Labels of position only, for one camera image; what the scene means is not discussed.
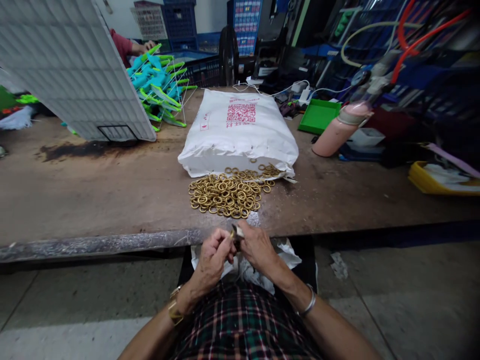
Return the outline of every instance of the person in red shirt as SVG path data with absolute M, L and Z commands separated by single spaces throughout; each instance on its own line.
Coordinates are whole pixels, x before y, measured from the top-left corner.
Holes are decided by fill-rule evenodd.
M 118 50 L 121 60 L 123 61 L 123 65 L 125 65 L 126 68 L 130 67 L 130 63 L 127 59 L 128 56 L 143 55 L 155 46 L 155 43 L 151 40 L 143 45 L 133 43 L 129 39 L 117 34 L 114 29 L 110 29 L 110 36 Z

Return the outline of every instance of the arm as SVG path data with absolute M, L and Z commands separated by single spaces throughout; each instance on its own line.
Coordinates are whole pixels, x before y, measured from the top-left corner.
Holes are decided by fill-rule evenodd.
M 181 315 L 192 313 L 195 305 L 219 282 L 225 260 L 233 263 L 236 252 L 226 230 L 216 229 L 203 242 L 198 266 L 176 298 Z M 168 305 L 165 306 L 134 336 L 118 360 L 165 359 L 185 322 L 186 319 L 175 327 L 169 316 Z
M 145 54 L 148 50 L 153 48 L 155 46 L 155 43 L 153 41 L 148 41 L 143 45 L 137 44 L 137 43 L 132 43 L 131 45 L 131 52 L 129 55 L 133 56 L 140 56 Z
M 240 243 L 243 255 L 259 272 L 279 287 L 293 308 L 303 312 L 312 292 L 277 255 L 267 233 L 241 220 L 238 226 L 245 239 Z M 313 308 L 303 318 L 317 345 L 332 360 L 381 359 L 374 347 L 333 307 L 316 295 Z

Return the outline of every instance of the pink water bottle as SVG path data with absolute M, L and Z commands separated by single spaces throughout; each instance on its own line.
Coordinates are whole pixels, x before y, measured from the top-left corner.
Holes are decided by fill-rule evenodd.
M 372 115 L 372 107 L 368 101 L 354 102 L 342 107 L 340 114 L 313 144 L 312 151 L 323 157 L 332 156 Z

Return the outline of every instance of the right hand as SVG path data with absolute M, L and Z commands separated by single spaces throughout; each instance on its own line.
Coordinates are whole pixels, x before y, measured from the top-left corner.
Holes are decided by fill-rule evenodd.
M 243 256 L 256 270 L 269 278 L 282 259 L 275 252 L 267 232 L 259 227 L 250 226 L 245 220 L 240 220 L 238 227 L 245 235 L 240 241 Z

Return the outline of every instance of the plaid clothing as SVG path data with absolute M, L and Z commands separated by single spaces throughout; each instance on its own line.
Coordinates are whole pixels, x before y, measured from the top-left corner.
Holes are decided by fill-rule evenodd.
M 197 305 L 172 359 L 321 359 L 302 320 L 263 288 L 222 283 Z

